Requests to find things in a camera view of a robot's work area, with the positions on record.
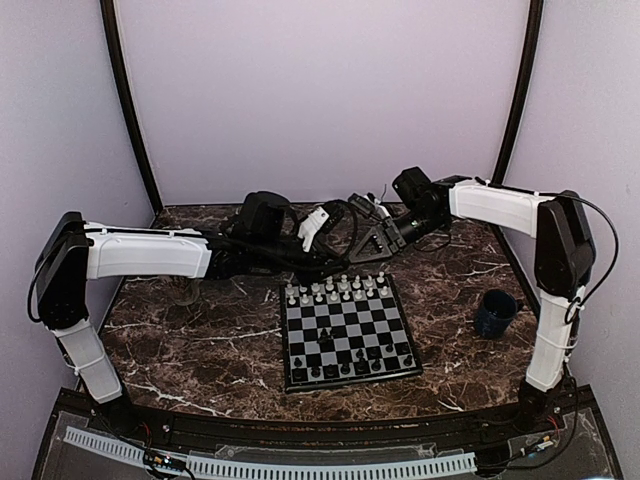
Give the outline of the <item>black queen piece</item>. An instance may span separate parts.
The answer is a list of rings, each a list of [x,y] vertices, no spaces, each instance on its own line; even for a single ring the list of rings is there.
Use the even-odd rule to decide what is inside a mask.
[[[361,359],[359,362],[355,364],[355,372],[357,375],[362,375],[367,372],[368,362],[364,359]]]

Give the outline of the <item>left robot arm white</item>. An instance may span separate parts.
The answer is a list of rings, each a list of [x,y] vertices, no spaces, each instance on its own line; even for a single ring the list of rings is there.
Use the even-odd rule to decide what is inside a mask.
[[[62,215],[34,265],[26,314],[50,331],[101,417],[120,436],[141,427],[126,388],[91,320],[87,287],[127,277],[227,280],[291,272],[316,282],[343,269],[346,255],[324,245],[348,206],[330,200],[298,216],[285,197],[249,193],[214,230],[108,226],[78,211]]]

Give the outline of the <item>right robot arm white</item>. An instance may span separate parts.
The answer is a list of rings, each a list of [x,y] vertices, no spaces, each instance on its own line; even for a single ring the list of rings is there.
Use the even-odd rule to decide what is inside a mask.
[[[349,202],[379,222],[368,233],[386,259],[455,218],[524,233],[535,241],[534,274],[540,313],[526,383],[541,392],[562,377],[571,348],[570,317],[585,300],[596,251],[582,198],[574,191],[540,193],[461,175],[430,180],[418,167],[405,169],[393,188],[406,211],[392,216],[373,196],[352,194]]]

